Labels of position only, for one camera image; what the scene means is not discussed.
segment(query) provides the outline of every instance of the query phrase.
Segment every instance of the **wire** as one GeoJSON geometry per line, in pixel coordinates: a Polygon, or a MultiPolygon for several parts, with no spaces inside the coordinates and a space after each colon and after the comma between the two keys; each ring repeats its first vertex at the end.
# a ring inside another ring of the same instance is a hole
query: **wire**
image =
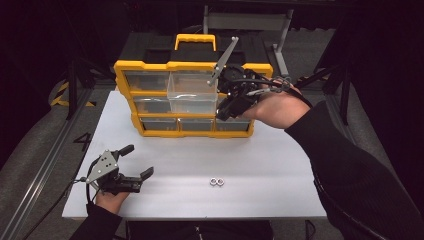
{"type": "Polygon", "coordinates": [[[113,236],[113,240],[127,240],[126,238],[120,237],[118,235],[113,236]]]}
{"type": "MultiPolygon", "coordinates": [[[[91,170],[93,170],[94,165],[96,165],[96,163],[98,161],[99,161],[99,159],[96,159],[91,163],[90,167],[88,168],[87,177],[90,176],[91,170]]],[[[87,197],[87,204],[92,203],[93,201],[90,199],[90,186],[89,186],[89,184],[86,184],[85,194],[86,194],[86,197],[87,197]]]]}
{"type": "Polygon", "coordinates": [[[228,84],[235,84],[235,83],[243,83],[243,82],[266,84],[266,85],[273,86],[273,87],[281,87],[281,85],[282,85],[281,83],[275,83],[275,82],[268,81],[268,80],[253,79],[253,78],[233,79],[233,80],[228,81],[226,83],[228,83],[228,84]]]}
{"type": "Polygon", "coordinates": [[[305,220],[305,239],[312,240],[314,239],[314,235],[316,233],[315,225],[310,220],[305,220]],[[312,233],[309,233],[309,226],[312,227],[312,233]]]}
{"type": "Polygon", "coordinates": [[[96,198],[97,194],[99,194],[100,188],[97,189],[96,193],[94,194],[93,198],[91,199],[91,202],[94,202],[94,199],[96,198]]]}

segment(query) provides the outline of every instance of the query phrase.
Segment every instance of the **human hand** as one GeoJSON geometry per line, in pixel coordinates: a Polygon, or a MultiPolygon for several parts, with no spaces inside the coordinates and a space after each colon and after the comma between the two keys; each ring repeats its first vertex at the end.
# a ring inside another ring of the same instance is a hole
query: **human hand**
{"type": "Polygon", "coordinates": [[[118,214],[122,203],[128,195],[130,195],[129,192],[120,192],[117,195],[113,195],[110,192],[99,192],[96,196],[96,205],[111,213],[118,214]]]}
{"type": "Polygon", "coordinates": [[[259,102],[246,110],[242,117],[259,120],[271,127],[286,129],[299,120],[309,106],[286,92],[263,94],[259,102]]]}

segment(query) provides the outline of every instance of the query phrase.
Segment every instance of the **dark background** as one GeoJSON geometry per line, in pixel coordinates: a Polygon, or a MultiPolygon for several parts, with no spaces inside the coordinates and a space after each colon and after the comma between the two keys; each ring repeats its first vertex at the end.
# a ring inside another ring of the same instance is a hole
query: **dark background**
{"type": "Polygon", "coordinates": [[[294,7],[292,28],[338,29],[319,67],[350,66],[380,141],[424,212],[424,18],[419,1],[0,2],[0,169],[50,110],[49,94],[67,76],[73,59],[83,57],[107,69],[131,31],[168,35],[198,29],[203,2],[218,12],[284,13],[294,7]]]}

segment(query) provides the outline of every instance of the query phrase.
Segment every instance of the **yellow storage organizer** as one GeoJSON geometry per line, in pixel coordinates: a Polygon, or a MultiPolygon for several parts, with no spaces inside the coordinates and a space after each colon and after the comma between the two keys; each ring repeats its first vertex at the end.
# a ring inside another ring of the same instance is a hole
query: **yellow storage organizer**
{"type": "MultiPolygon", "coordinates": [[[[216,107],[226,96],[210,87],[213,67],[231,37],[207,34],[158,36],[131,33],[115,63],[119,91],[128,101],[131,120],[142,136],[215,138],[249,137],[254,122],[221,121],[216,107]]],[[[227,64],[272,76],[262,40],[242,36],[227,64]]]]}

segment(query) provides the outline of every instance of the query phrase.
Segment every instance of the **yellow plastic frame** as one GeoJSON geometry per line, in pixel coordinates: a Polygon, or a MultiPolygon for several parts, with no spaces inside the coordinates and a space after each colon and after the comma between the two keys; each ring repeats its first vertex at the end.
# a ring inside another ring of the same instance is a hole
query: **yellow plastic frame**
{"type": "MultiPolygon", "coordinates": [[[[212,42],[214,51],[216,51],[215,36],[205,34],[179,34],[176,38],[175,49],[181,41],[190,42],[212,42]]],[[[134,127],[142,136],[152,137],[186,137],[186,136],[203,136],[213,138],[234,138],[234,137],[249,137],[253,134],[254,121],[250,121],[247,131],[216,131],[216,118],[211,114],[195,114],[195,113],[140,113],[134,102],[134,97],[137,96],[157,96],[166,97],[166,91],[152,91],[152,90],[131,90],[124,74],[124,71],[143,71],[143,72],[175,72],[175,71],[213,71],[215,62],[173,62],[170,61],[166,64],[148,64],[143,61],[128,61],[118,60],[115,65],[116,83],[119,91],[128,101],[131,109],[131,121],[134,127]],[[176,130],[146,130],[143,127],[141,118],[175,118],[176,130]],[[184,131],[181,129],[179,118],[207,118],[213,119],[211,131],[184,131]]],[[[269,63],[246,63],[243,68],[252,69],[266,77],[272,76],[272,66],[269,63]]]]}

